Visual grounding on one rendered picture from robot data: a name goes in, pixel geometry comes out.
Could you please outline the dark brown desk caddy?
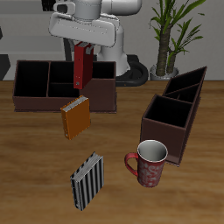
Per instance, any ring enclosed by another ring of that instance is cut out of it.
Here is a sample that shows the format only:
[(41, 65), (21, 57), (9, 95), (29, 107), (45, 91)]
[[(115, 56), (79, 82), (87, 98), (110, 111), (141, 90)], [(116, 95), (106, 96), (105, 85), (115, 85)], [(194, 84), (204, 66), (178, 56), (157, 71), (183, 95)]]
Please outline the dark brown desk caddy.
[(140, 141), (163, 143), (166, 163), (180, 166), (194, 118), (200, 104), (200, 91), (207, 67), (171, 78), (162, 95), (155, 94), (145, 110)]
[(74, 88), (72, 61), (20, 60), (17, 62), (12, 99), (16, 111), (59, 112), (81, 95), (95, 113), (116, 112), (116, 65), (93, 64), (93, 78), (83, 89)]

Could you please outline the red book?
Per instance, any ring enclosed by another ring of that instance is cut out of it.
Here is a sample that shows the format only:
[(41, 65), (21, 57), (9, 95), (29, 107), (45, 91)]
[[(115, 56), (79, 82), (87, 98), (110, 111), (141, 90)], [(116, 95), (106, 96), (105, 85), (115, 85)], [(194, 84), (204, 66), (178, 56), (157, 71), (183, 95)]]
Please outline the red book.
[(94, 49), (91, 54), (86, 54), (86, 48), (91, 44), (83, 42), (74, 46), (73, 87), (83, 89), (92, 79)]

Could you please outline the pot plant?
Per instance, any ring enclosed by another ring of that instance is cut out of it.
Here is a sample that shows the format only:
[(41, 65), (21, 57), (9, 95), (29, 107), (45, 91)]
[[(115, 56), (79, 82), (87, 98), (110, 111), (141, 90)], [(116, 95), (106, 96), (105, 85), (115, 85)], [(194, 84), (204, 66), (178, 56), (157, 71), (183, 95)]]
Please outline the pot plant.
[(179, 53), (187, 53), (186, 46), (194, 40), (202, 39), (202, 36), (197, 36), (200, 31), (200, 24), (195, 26), (189, 33), (188, 27), (192, 22), (188, 21), (180, 24), (179, 21), (186, 16), (190, 11), (202, 5), (206, 0), (195, 0), (189, 3), (186, 2), (177, 9), (175, 7), (176, 0), (158, 0), (159, 10), (152, 8), (156, 13), (151, 22), (157, 23), (157, 28), (153, 27), (158, 41), (157, 64), (150, 68), (150, 79), (152, 81), (168, 81), (179, 74), (179, 70), (174, 67), (176, 56)]

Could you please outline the flat black base plate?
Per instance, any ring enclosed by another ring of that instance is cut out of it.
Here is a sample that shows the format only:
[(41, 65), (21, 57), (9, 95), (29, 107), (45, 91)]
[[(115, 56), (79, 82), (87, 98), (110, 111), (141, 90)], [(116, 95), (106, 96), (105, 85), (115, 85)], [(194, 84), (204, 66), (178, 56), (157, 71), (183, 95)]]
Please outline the flat black base plate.
[(139, 58), (135, 54), (128, 54), (127, 60), (130, 66), (125, 74), (115, 78), (117, 87), (138, 87), (142, 86), (149, 77), (146, 66), (139, 62)]

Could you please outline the red patterned mug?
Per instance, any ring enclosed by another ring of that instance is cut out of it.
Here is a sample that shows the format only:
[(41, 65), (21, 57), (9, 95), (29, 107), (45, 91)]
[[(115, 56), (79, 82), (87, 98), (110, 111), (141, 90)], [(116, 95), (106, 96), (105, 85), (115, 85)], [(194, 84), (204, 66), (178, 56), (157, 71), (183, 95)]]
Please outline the red patterned mug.
[[(124, 158), (126, 168), (137, 177), (137, 181), (144, 187), (155, 187), (161, 177), (165, 160), (168, 156), (167, 148), (157, 140), (142, 141), (137, 152), (128, 153)], [(134, 170), (128, 161), (134, 158), (137, 169)]]

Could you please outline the black and white striped book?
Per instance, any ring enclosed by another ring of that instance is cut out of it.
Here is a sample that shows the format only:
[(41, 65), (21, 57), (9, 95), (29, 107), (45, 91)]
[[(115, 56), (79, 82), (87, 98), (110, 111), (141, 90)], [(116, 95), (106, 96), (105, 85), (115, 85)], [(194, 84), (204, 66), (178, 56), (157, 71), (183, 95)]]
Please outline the black and white striped book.
[(73, 203), (83, 211), (104, 186), (103, 156), (93, 152), (70, 176)]

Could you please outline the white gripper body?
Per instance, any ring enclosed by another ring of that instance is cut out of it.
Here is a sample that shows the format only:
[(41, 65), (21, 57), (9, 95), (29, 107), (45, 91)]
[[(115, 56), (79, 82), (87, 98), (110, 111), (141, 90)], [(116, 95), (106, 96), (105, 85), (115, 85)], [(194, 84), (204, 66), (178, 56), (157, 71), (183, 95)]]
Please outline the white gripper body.
[(71, 16), (54, 12), (50, 19), (49, 32), (56, 37), (111, 47), (116, 42), (118, 27), (119, 19), (105, 13), (98, 19), (83, 24)]

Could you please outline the orange book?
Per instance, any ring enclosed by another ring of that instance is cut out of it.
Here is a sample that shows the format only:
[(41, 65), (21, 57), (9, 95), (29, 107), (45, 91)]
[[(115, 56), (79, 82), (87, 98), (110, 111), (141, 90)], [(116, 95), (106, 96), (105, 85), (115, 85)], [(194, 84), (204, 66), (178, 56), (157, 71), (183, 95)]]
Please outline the orange book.
[(90, 122), (89, 99), (81, 95), (61, 109), (65, 137), (69, 140), (87, 129)]

